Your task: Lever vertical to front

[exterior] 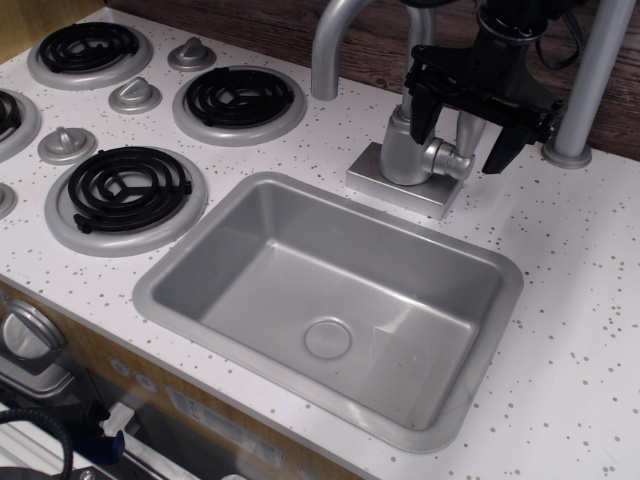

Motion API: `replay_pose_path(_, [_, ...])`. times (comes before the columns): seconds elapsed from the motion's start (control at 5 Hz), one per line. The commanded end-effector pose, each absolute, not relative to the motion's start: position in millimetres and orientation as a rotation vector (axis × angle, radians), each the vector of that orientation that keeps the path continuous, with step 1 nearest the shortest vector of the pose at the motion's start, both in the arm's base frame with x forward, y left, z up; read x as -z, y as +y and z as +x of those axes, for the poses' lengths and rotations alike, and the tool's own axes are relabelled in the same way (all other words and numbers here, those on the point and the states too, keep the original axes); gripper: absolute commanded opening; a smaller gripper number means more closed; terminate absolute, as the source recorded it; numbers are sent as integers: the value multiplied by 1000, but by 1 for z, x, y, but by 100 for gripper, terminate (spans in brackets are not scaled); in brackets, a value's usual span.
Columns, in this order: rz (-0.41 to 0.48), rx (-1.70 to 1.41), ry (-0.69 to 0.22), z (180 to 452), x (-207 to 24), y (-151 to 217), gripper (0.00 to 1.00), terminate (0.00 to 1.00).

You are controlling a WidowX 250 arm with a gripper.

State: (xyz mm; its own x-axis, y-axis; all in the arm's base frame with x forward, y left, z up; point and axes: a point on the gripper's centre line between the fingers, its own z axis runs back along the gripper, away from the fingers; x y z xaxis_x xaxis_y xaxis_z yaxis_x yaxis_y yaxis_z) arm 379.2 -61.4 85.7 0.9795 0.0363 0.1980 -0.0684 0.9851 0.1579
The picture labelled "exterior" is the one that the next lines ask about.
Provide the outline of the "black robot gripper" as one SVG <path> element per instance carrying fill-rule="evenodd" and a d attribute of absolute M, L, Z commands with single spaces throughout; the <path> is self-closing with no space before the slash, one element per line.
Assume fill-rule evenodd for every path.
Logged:
<path fill-rule="evenodd" d="M 477 22 L 470 47 L 412 48 L 405 79 L 412 97 L 410 135 L 423 145 L 445 105 L 500 125 L 482 168 L 484 174 L 500 174 L 526 144 L 550 138 L 565 106 L 526 64 L 529 47 L 541 38 L 546 22 L 525 31 L 499 17 L 479 17 Z"/>

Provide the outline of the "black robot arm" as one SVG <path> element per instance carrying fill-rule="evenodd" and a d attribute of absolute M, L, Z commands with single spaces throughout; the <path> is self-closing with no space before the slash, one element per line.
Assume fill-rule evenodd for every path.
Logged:
<path fill-rule="evenodd" d="M 487 1 L 476 13 L 472 46 L 413 47 L 405 80 L 413 140 L 423 144 L 449 105 L 502 127 L 485 174 L 501 173 L 525 146 L 545 143 L 566 106 L 532 76 L 526 60 L 558 15 L 552 1 Z"/>

